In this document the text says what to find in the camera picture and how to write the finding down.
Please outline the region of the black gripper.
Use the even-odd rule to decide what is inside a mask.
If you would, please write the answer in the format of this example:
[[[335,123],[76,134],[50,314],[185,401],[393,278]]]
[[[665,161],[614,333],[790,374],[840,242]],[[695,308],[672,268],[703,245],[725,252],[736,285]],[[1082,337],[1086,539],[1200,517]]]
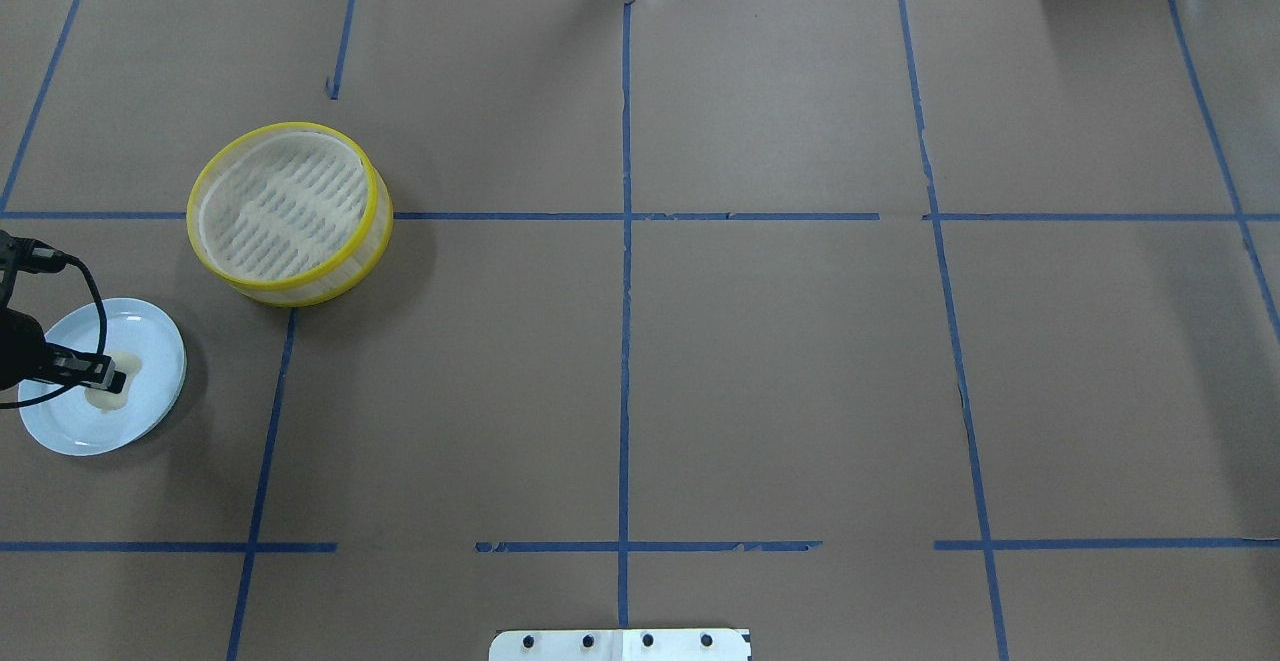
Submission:
[[[38,320],[9,307],[1,310],[1,389],[38,380],[42,373],[49,384],[105,388],[111,366],[105,354],[47,345]]]

